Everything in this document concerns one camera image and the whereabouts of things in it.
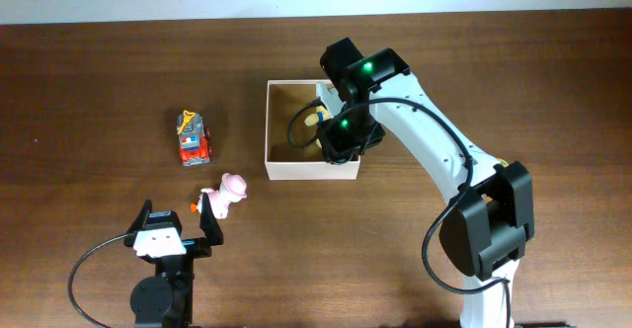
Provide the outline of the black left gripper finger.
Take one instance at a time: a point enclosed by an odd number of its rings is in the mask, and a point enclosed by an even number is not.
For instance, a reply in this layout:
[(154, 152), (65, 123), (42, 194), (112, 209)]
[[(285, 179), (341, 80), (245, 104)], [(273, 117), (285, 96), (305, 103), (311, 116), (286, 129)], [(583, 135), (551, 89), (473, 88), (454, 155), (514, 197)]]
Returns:
[(212, 213), (212, 207), (207, 193), (203, 193), (201, 196), (199, 227), (209, 241), (210, 246), (222, 245), (224, 243), (223, 232)]
[(133, 221), (132, 225), (129, 227), (129, 229), (127, 230), (127, 234), (132, 234), (132, 233), (136, 233), (138, 231), (140, 231), (144, 225), (146, 220), (149, 217), (149, 214), (152, 212), (152, 201), (151, 200), (146, 200), (138, 214), (138, 216), (136, 217), (136, 219)]

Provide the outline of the yellow plush duck toy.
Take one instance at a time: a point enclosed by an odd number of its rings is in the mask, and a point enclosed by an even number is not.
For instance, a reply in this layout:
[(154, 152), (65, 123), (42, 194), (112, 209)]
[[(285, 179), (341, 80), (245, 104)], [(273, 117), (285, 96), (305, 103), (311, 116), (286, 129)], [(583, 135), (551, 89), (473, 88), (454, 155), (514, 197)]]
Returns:
[(317, 106), (315, 111), (307, 116), (304, 120), (306, 126), (313, 126), (328, 121), (332, 118), (332, 115), (324, 106)]

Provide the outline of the pink cardboard box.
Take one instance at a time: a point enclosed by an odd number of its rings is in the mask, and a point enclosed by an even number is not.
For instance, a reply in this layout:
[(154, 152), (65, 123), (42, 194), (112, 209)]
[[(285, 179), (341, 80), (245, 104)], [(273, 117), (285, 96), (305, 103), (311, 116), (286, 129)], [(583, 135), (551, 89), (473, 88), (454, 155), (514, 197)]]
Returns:
[(317, 127), (304, 120), (314, 113), (303, 108), (314, 101), (321, 89), (333, 89), (324, 79), (270, 80), (267, 84), (265, 167), (272, 181), (354, 180), (360, 159), (343, 165), (327, 163), (315, 144), (302, 145), (315, 135)]

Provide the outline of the red grey toy truck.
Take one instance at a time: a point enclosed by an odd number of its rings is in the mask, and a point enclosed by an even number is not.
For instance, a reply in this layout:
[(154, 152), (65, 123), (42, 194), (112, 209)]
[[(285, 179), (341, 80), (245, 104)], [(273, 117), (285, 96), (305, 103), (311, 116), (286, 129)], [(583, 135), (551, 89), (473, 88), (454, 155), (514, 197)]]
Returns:
[(179, 114), (177, 135), (179, 154), (184, 166), (206, 164), (210, 161), (210, 135), (200, 114), (187, 110)]

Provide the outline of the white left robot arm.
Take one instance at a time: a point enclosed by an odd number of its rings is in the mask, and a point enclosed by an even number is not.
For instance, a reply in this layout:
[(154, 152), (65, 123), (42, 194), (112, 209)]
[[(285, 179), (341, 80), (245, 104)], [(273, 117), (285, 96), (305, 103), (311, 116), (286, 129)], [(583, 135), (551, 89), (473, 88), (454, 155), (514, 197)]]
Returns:
[(193, 322), (194, 261), (208, 258), (224, 242), (207, 194), (201, 197), (199, 227), (203, 237), (184, 239), (174, 211), (155, 212), (147, 200), (126, 232), (123, 244), (152, 264), (155, 273), (130, 294), (136, 327), (182, 328)]

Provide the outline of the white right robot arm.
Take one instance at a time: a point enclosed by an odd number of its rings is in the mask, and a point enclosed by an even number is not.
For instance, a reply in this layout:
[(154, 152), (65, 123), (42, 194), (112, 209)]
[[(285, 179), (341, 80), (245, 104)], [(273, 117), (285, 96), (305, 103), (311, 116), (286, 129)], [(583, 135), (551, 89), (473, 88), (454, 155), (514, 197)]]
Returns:
[(514, 326), (514, 275), (534, 235), (527, 169), (470, 141), (393, 49), (364, 56), (343, 39), (326, 47), (320, 65), (334, 85), (318, 95), (330, 114), (316, 132), (324, 159), (343, 164), (392, 132), (446, 202), (423, 240), (427, 273), (440, 287), (463, 295), (461, 326)]

